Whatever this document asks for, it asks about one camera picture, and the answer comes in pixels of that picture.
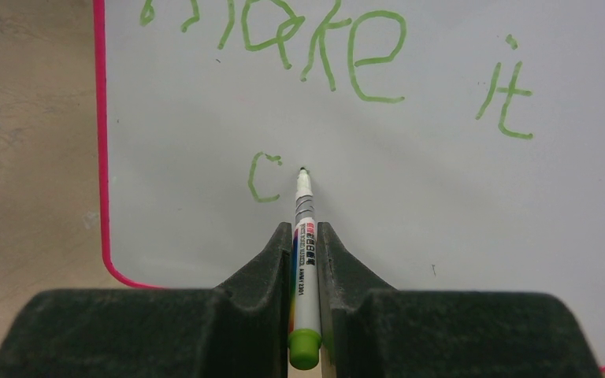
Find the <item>pink border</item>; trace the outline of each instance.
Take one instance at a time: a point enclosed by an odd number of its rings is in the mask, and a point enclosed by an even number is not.
[[[110,258],[110,213],[108,193],[108,111],[106,85],[106,4],[94,0],[94,41],[96,56],[96,113],[98,117],[98,181],[101,195],[101,244],[103,264],[119,282],[144,289],[160,289],[146,283],[135,282],[121,274]]]

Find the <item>white board surface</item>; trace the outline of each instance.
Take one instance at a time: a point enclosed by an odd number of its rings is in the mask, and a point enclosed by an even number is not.
[[[293,221],[305,166],[317,220],[390,284],[552,293],[605,364],[605,2],[345,0],[316,39],[339,1],[237,0],[231,29],[230,2],[198,0],[182,32],[192,3],[106,2],[117,271],[217,285]],[[290,69],[258,50],[286,6]]]

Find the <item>green marker cap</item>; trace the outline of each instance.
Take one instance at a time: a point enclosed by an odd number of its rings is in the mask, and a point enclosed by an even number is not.
[[[321,335],[311,329],[296,329],[288,336],[288,360],[298,370],[313,369],[319,363]]]

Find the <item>marker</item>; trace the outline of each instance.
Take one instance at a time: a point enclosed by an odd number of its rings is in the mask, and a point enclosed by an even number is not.
[[[317,278],[317,223],[314,221],[310,175],[304,167],[298,173],[295,198],[288,358],[294,368],[309,370],[319,363],[321,319]]]

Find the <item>handwritten word it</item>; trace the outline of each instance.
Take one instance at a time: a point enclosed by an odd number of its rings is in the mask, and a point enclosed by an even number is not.
[[[140,12],[140,24],[142,26],[148,25],[155,17],[156,12],[154,11],[154,6],[152,5],[153,0],[146,0],[143,10]],[[180,29],[183,33],[187,32],[190,26],[200,21],[200,10],[198,5],[198,0],[190,0],[191,1],[191,11],[192,16],[189,17],[185,22],[182,23]],[[295,33],[298,32],[301,25],[305,22],[304,16],[298,16],[295,11],[283,0],[266,0],[273,3],[275,6],[282,9],[288,16],[288,19],[282,22],[275,31],[275,36],[271,39],[268,39],[264,42],[253,43],[251,41],[250,32],[249,32],[249,12],[251,7],[261,0],[246,0],[244,3],[244,7],[242,9],[240,23],[242,26],[242,34],[243,34],[243,42],[244,48],[248,51],[260,51],[267,47],[277,45],[277,49],[280,53],[280,59],[282,61],[282,65],[284,69],[291,69],[293,66],[287,57],[286,54],[286,46],[285,43],[293,38]],[[233,30],[233,26],[236,22],[236,9],[234,0],[226,0],[228,3],[228,23],[226,24],[226,28],[224,29],[224,33],[219,39],[219,44],[217,48],[222,50],[228,37],[231,35]],[[307,53],[307,64],[305,68],[302,69],[300,73],[300,81],[307,81],[307,74],[314,66],[314,59],[316,56],[316,50],[318,47],[319,58],[321,59],[321,64],[323,65],[324,73],[328,78],[328,85],[330,87],[330,91],[334,91],[336,89],[335,85],[335,77],[332,74],[332,69],[330,66],[330,62],[328,61],[328,55],[326,53],[325,46],[325,34],[328,30],[335,30],[339,28],[344,28],[346,26],[351,25],[351,29],[349,31],[348,38],[348,49],[347,49],[347,65],[349,68],[349,80],[351,81],[351,86],[353,87],[356,95],[363,101],[367,102],[384,102],[388,104],[395,104],[397,102],[401,102],[405,98],[402,96],[399,97],[384,97],[384,96],[375,96],[366,94],[363,89],[361,89],[360,83],[358,82],[358,78],[356,77],[356,68],[363,65],[379,65],[384,63],[389,63],[395,59],[395,56],[400,52],[403,48],[403,44],[405,42],[406,37],[406,21],[400,16],[398,13],[390,12],[387,10],[374,10],[372,12],[365,13],[356,19],[355,22],[352,21],[351,18],[347,18],[344,20],[333,21],[332,18],[337,14],[342,5],[342,0],[335,0],[335,4],[330,9],[326,17],[323,21],[317,26],[314,33],[312,34],[312,38],[310,41],[310,48]],[[363,59],[355,60],[354,58],[354,47],[356,44],[356,32],[358,31],[358,27],[365,21],[371,18],[384,18],[386,20],[393,20],[399,25],[399,37],[398,42],[395,47],[391,51],[391,53],[384,57],[367,57]]]

